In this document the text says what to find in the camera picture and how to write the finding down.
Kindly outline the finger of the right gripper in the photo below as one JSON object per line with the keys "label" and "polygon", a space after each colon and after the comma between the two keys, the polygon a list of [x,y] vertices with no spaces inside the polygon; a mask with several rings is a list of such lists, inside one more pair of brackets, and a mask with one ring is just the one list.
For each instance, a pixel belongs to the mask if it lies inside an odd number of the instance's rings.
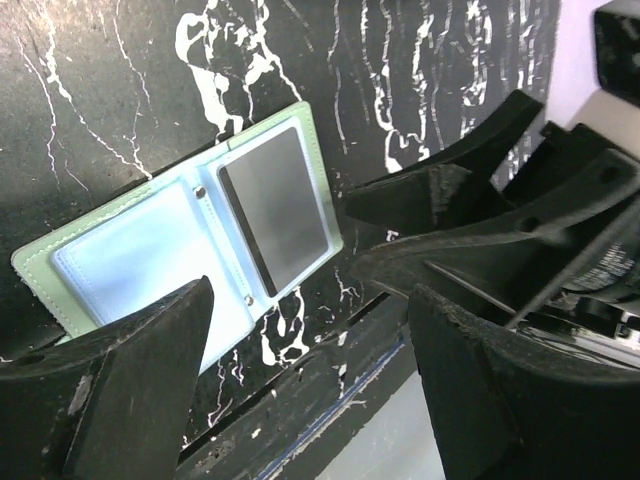
{"label": "finger of the right gripper", "polygon": [[451,228],[473,216],[491,178],[543,109],[521,90],[449,147],[401,171],[359,185],[344,197],[345,213],[402,235]]}

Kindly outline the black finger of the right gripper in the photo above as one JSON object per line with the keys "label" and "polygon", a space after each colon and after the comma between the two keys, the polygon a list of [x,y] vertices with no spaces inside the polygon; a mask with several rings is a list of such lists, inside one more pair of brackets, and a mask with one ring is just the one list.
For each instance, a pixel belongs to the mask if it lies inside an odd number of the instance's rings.
{"label": "black finger of the right gripper", "polygon": [[518,209],[377,246],[353,275],[404,297],[425,285],[497,320],[521,320],[562,290],[638,313],[639,162],[605,149]]}

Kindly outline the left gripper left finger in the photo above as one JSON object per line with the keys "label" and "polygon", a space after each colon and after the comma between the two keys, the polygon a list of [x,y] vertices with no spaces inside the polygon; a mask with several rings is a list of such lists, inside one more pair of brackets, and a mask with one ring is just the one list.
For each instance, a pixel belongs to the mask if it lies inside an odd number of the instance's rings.
{"label": "left gripper left finger", "polygon": [[213,307],[202,277],[3,366],[2,478],[173,478]]}

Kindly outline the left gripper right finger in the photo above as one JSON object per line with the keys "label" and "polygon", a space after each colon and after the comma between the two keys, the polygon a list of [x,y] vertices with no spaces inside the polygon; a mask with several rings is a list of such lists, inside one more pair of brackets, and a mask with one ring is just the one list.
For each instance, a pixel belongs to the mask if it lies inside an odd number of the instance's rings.
{"label": "left gripper right finger", "polygon": [[417,286],[408,323],[449,479],[635,479],[639,375],[559,352]]}

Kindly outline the green card holder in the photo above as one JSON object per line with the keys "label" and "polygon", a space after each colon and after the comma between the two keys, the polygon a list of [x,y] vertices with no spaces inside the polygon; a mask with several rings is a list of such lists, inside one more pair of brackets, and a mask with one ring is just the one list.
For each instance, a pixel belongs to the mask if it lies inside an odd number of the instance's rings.
{"label": "green card holder", "polygon": [[[299,129],[329,251],[271,297],[217,172],[232,151],[286,126]],[[18,248],[11,264],[71,338],[207,277],[214,307],[201,365],[208,368],[342,247],[312,109],[300,101]]]}

